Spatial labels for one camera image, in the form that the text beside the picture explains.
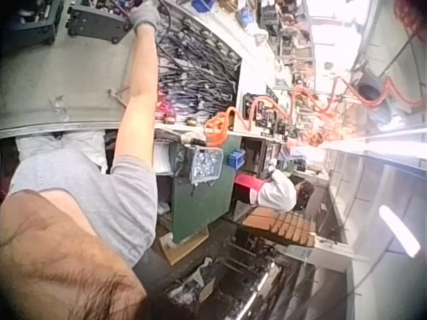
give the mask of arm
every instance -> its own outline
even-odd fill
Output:
[[[136,48],[131,67],[131,97],[120,124],[115,157],[131,155],[152,164],[154,113],[157,103],[158,59],[155,48],[157,9],[144,3],[133,13]]]

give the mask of blue box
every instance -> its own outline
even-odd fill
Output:
[[[228,165],[235,170],[238,170],[245,164],[244,159],[245,151],[243,149],[235,150],[228,156]]]

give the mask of white shirt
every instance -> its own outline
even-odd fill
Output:
[[[274,170],[272,182],[264,183],[258,193],[258,205],[289,211],[296,204],[295,185],[279,170]]]

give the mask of orange coiled hose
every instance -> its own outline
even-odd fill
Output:
[[[347,91],[347,89],[350,90],[353,93],[353,95],[357,99],[360,100],[361,103],[367,105],[368,107],[378,106],[379,104],[381,104],[385,100],[387,95],[392,95],[393,97],[397,98],[398,100],[401,100],[402,102],[404,102],[405,104],[407,104],[411,107],[419,107],[422,104],[422,100],[411,101],[411,100],[408,100],[405,97],[403,97],[403,95],[399,92],[399,90],[397,90],[393,80],[389,76],[387,76],[385,81],[384,81],[384,87],[383,87],[383,90],[382,90],[380,96],[377,99],[372,100],[372,101],[363,98],[363,96],[361,96],[359,94],[359,92],[357,92],[357,90],[355,88],[353,88],[345,79],[338,76],[338,77],[335,77],[335,79],[334,79],[334,84],[332,85],[331,97],[330,97],[330,100],[328,101],[328,105],[325,108],[321,108],[318,105],[318,102],[313,98],[312,94],[310,92],[308,92],[305,88],[294,87],[294,90],[292,91],[292,102],[291,102],[290,113],[292,114],[292,111],[294,110],[296,95],[298,93],[302,92],[302,93],[305,93],[307,95],[308,99],[314,104],[314,111],[319,111],[320,113],[327,114],[330,107],[332,106],[332,103],[335,102],[335,99],[334,99],[335,98],[335,89],[336,89],[336,84],[339,80],[341,80],[346,85],[346,91]]]
[[[230,113],[232,111],[242,122],[244,128],[248,132],[251,131],[254,112],[258,106],[258,102],[260,101],[270,102],[274,109],[276,109],[286,119],[289,119],[289,115],[272,98],[267,96],[256,97],[251,104],[251,109],[249,112],[249,125],[246,125],[244,119],[235,107],[228,107],[227,111],[222,111],[215,117],[207,120],[204,126],[205,136],[210,140],[207,142],[207,145],[209,147],[217,147],[227,140],[228,127],[230,126]]]

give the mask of gray t-shirt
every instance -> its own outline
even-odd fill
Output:
[[[103,175],[84,154],[71,149],[42,153],[21,162],[10,194],[60,189],[77,201],[95,232],[130,267],[151,246],[157,219],[154,170],[138,158],[120,155]]]

